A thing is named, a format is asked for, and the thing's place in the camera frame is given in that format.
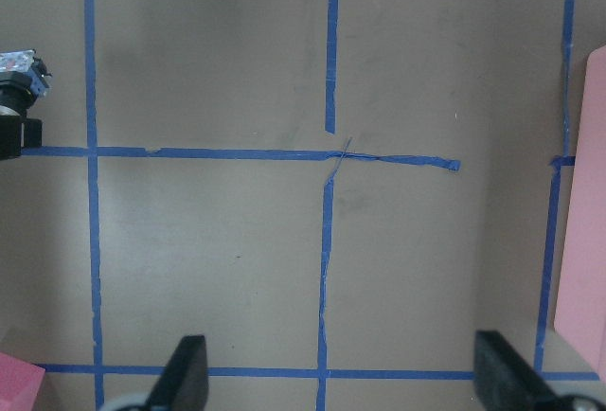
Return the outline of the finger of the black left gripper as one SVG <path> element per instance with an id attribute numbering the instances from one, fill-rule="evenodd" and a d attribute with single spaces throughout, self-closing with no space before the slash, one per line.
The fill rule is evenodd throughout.
<path id="1" fill-rule="evenodd" d="M 43 144 L 43 122 L 19 116 L 1 116 L 0 159 L 10 160 L 22 155 L 23 149 L 38 149 Z"/>

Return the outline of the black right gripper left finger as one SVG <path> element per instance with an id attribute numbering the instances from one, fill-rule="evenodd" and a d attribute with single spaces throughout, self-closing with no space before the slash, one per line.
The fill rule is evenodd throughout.
<path id="1" fill-rule="evenodd" d="M 209 396 L 206 342 L 184 336 L 144 403 L 145 410 L 204 410 Z"/>

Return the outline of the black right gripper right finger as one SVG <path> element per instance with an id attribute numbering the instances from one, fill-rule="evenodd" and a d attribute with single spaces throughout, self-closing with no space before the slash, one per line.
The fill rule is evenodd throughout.
<path id="1" fill-rule="evenodd" d="M 475 333 L 473 387 L 485 410 L 568 409 L 499 331 Z"/>

